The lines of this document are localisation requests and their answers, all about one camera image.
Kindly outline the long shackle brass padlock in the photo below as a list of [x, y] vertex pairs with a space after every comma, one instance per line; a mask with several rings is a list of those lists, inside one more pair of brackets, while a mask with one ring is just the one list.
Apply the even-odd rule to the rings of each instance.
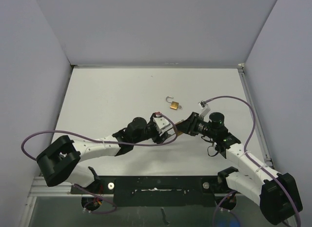
[[179, 137], [181, 134], [183, 134], [183, 132], [180, 130], [182, 122], [183, 122], [183, 120], [175, 123], [175, 129], [173, 126], [171, 126], [167, 130], [168, 138]]

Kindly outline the small brass padlock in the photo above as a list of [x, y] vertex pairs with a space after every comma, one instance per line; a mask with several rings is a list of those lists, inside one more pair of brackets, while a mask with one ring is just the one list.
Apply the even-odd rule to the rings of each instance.
[[170, 103], [170, 109], [178, 110], [179, 109], [179, 103], [174, 101], [174, 98], [172, 96], [167, 96], [165, 98], [166, 102]]

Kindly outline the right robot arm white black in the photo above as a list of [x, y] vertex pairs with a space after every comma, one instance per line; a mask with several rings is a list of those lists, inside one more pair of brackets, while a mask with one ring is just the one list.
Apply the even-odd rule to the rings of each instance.
[[217, 174], [220, 191], [235, 190], [243, 194], [260, 207], [263, 216], [273, 225], [292, 216], [299, 217], [303, 206], [294, 177], [272, 169], [248, 151], [228, 131], [223, 114], [212, 113], [206, 122], [193, 112], [176, 127], [190, 136], [208, 137], [218, 154], [233, 163], [232, 167]]

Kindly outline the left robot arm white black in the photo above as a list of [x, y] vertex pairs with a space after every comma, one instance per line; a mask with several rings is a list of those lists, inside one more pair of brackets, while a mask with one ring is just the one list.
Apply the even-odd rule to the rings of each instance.
[[133, 150], [136, 144], [149, 139], [154, 145], [162, 144], [168, 138], [165, 129], [169, 125], [164, 117], [153, 115], [148, 122], [136, 117], [126, 128], [93, 142], [71, 140], [63, 135], [40, 153], [36, 161], [48, 187], [69, 182], [94, 193], [99, 188], [96, 172], [90, 166], [80, 166], [80, 162], [103, 156], [121, 156]]

